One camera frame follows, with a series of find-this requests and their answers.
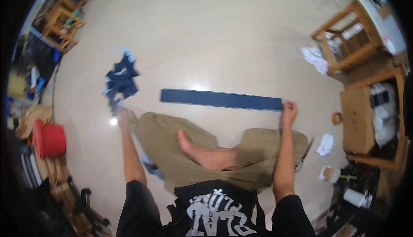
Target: beige floor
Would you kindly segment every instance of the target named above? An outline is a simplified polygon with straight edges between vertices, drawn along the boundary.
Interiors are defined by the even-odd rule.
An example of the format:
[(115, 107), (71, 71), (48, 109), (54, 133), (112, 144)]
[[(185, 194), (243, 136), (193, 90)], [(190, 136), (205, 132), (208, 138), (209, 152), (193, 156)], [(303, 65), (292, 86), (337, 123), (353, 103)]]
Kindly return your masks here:
[[(232, 147), (248, 128), (278, 128), (280, 113), (159, 102), (162, 88), (233, 92), (294, 100), (299, 115), (294, 130), (313, 147), (296, 174), (295, 191), (312, 223), (328, 208), (333, 187), (320, 182), (324, 163), (346, 164), (342, 129), (331, 124), (341, 109), (343, 86), (306, 63), (300, 46), (309, 34), (351, 0), (88, 0), (86, 25), (79, 44), (62, 59), (57, 75), (55, 118), (65, 127), (67, 159), (79, 188), (92, 190), (92, 207), (116, 231), (125, 198), (121, 140), (106, 97), (104, 76), (121, 58), (120, 49), (137, 58), (140, 91), (126, 104), (138, 113), (154, 111), (187, 118)], [(331, 161), (314, 150), (326, 131), (336, 132)], [(174, 196), (163, 182), (148, 176), (162, 223)], [(260, 195), (271, 226), (275, 202), (271, 191)]]

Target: cardboard box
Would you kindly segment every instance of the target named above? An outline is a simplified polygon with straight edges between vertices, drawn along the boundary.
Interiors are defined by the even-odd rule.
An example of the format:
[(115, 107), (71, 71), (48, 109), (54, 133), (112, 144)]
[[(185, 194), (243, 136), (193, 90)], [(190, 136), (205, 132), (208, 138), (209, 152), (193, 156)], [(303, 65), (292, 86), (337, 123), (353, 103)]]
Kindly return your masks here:
[(345, 152), (368, 154), (375, 145), (370, 95), (370, 87), (347, 90), (340, 94)]

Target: person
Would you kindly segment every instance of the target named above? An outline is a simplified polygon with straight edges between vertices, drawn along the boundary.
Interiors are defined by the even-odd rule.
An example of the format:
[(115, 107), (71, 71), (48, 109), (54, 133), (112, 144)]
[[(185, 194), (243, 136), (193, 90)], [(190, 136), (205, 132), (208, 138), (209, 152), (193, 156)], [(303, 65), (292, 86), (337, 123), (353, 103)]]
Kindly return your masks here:
[[(291, 127), (297, 112), (296, 103), (292, 101), (284, 103), (280, 146), (271, 149), (271, 153), (276, 152), (277, 157), (265, 157), (265, 154), (254, 152), (255, 155), (250, 155), (247, 162), (239, 159), (246, 146), (243, 146), (242, 142), (235, 148), (209, 148), (208, 142), (202, 145), (202, 141), (195, 137), (194, 132), (201, 131), (199, 128), (194, 128), (192, 125), (184, 126), (188, 121), (179, 118), (168, 120), (167, 117), (154, 114), (145, 116), (152, 118), (151, 125), (153, 118), (165, 123), (157, 126), (154, 131), (147, 129), (150, 128), (150, 124), (140, 126), (141, 131), (137, 137), (145, 153), (165, 174), (165, 180), (180, 177), (180, 180), (185, 181), (181, 187), (175, 188), (175, 195), (178, 197), (175, 200), (176, 207), (168, 206), (172, 221), (162, 226), (157, 205), (147, 188), (144, 169), (132, 142), (129, 111), (116, 111), (122, 136), (127, 182), (126, 200), (116, 236), (315, 236), (301, 200), (294, 193), (293, 139), (296, 137)], [(173, 121), (178, 121), (177, 125), (174, 126), (175, 128), (168, 129)], [(185, 130), (170, 133), (171, 137), (174, 135), (178, 140), (176, 145), (179, 153), (174, 151), (173, 144), (165, 145), (162, 141), (154, 141), (152, 138), (161, 135), (163, 139), (167, 139), (169, 135), (166, 132), (179, 127)], [(260, 131), (259, 135), (269, 133), (267, 131)], [(261, 162), (254, 161), (255, 164), (259, 164), (254, 167), (255, 164), (251, 165), (251, 157), (256, 156), (264, 156), (264, 158), (259, 158)], [(182, 157), (185, 157), (185, 163), (179, 164), (179, 161), (183, 160)], [(239, 161), (243, 161), (244, 164), (239, 166), (237, 164)], [(258, 187), (264, 186), (262, 182), (265, 184), (268, 182), (265, 177), (264, 180), (254, 176), (251, 178), (251, 174), (256, 172), (258, 175), (263, 174), (260, 168), (267, 167), (263, 162), (272, 165), (271, 171), (266, 171), (271, 175), (276, 201), (271, 231), (265, 229), (264, 212), (256, 196)], [(201, 176), (207, 177), (205, 181), (200, 181)], [(251, 217), (255, 205), (257, 205), (257, 219), (254, 224)]]

